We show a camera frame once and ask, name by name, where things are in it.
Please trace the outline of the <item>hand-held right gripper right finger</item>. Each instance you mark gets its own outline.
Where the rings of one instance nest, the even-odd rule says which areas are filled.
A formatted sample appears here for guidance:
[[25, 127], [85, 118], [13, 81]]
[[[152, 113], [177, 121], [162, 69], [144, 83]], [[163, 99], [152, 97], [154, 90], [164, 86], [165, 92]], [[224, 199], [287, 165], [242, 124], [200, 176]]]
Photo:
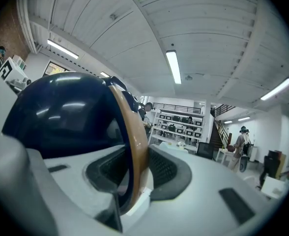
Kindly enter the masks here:
[[149, 167], [154, 188], [126, 236], [254, 236], [279, 206], [227, 167], [186, 152], [150, 145]]

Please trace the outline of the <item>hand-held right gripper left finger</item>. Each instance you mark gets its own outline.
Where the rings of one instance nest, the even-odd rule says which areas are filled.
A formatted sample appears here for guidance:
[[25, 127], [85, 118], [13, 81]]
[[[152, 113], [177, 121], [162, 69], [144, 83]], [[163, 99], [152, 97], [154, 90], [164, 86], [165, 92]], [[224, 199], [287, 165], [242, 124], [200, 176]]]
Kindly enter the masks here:
[[120, 153], [122, 145], [43, 159], [40, 152], [0, 133], [0, 205], [29, 236], [119, 236], [116, 186], [101, 188], [86, 171]]

